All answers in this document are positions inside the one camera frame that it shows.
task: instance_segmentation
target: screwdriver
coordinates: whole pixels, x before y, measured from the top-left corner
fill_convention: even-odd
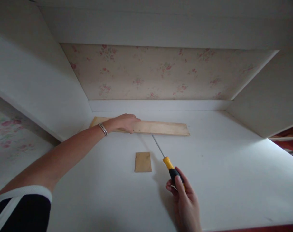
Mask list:
[[[185,189],[185,184],[184,184],[183,178],[181,177],[180,173],[171,164],[169,157],[168,156],[164,156],[164,154],[163,154],[162,150],[160,149],[160,146],[157,143],[154,135],[152,135],[152,137],[153,137],[154,141],[156,142],[156,145],[158,146],[158,149],[160,150],[160,152],[162,153],[162,155],[164,157],[163,158],[163,162],[165,163],[165,165],[167,166],[167,168],[169,170],[169,174],[170,174],[170,177],[171,177],[171,180],[172,180],[173,185],[175,186],[175,177],[176,176],[179,176],[181,178],[181,181],[182,181],[183,186],[184,186],[184,189]]]

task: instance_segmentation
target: red floor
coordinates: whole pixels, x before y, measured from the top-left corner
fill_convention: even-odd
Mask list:
[[[263,227],[243,230],[227,230],[225,232],[293,232],[293,225]]]

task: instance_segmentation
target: right hand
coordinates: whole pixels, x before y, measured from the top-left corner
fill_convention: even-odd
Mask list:
[[[178,227],[181,232],[202,232],[200,226],[198,197],[189,183],[187,177],[175,167],[182,176],[185,188],[179,176],[175,177],[175,188],[170,179],[166,184],[166,189],[173,194],[174,212]]]

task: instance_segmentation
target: small wooden piece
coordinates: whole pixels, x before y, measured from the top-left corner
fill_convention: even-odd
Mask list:
[[[137,152],[135,172],[152,172],[151,156],[149,152]]]
[[[110,118],[94,117],[90,127],[96,126],[98,123],[107,121],[108,119]],[[157,121],[140,121],[135,123],[134,133],[190,136],[187,125],[184,123]]]

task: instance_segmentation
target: silver bracelet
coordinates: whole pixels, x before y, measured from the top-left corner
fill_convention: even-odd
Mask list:
[[[106,128],[104,127],[104,125],[101,122],[98,123],[98,125],[100,126],[100,128],[104,132],[105,136],[107,137],[108,136],[108,132],[107,132]]]

